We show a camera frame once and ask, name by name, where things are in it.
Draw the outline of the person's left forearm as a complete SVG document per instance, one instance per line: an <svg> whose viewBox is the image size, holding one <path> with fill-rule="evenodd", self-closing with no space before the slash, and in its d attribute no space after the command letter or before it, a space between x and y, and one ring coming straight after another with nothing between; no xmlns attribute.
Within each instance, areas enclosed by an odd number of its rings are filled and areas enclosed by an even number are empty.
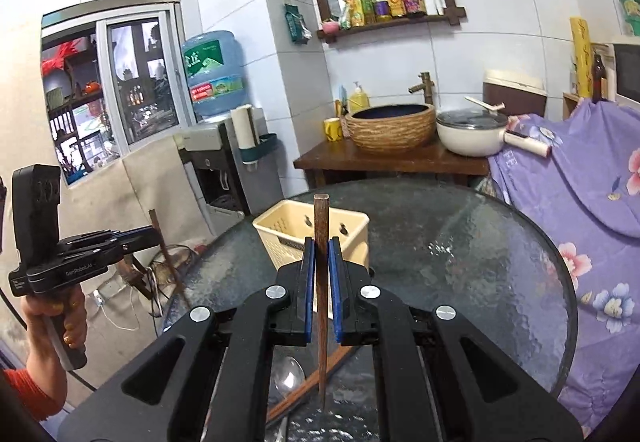
<svg viewBox="0 0 640 442"><path fill-rule="evenodd" d="M65 370L56 355L30 358L21 370L2 370L6 382L37 422L63 410L67 396Z"/></svg>

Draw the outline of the person's left hand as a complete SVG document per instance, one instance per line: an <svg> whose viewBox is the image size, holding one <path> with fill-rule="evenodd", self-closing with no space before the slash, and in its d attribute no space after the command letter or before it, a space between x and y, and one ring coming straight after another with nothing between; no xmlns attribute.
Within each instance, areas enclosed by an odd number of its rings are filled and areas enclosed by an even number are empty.
<svg viewBox="0 0 640 442"><path fill-rule="evenodd" d="M52 297L26 296L21 299L27 325L29 354L27 373L50 398L66 397L66 372L54 343L79 349L87 336L85 295L79 285L67 289L61 300Z"/></svg>

